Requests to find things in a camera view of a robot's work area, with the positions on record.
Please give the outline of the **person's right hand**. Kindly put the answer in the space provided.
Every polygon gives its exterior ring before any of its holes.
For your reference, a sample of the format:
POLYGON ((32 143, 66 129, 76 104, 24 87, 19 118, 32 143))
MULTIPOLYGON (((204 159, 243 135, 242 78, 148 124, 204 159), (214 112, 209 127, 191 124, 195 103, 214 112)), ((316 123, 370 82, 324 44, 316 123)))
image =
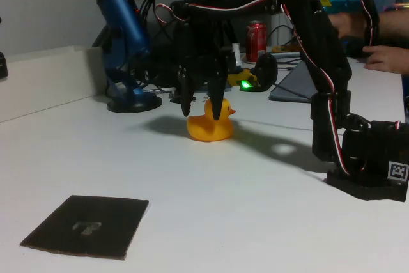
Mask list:
POLYGON ((339 39, 365 36, 367 24, 362 13, 337 13, 328 17, 337 30, 339 39))

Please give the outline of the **person's left hand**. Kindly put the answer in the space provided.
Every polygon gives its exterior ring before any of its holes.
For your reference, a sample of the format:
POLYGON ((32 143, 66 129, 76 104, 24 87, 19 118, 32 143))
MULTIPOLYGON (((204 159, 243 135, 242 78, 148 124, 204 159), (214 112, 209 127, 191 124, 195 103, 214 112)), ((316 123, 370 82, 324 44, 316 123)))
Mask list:
POLYGON ((389 46, 365 46, 370 54, 365 69, 408 75, 408 49, 389 46))

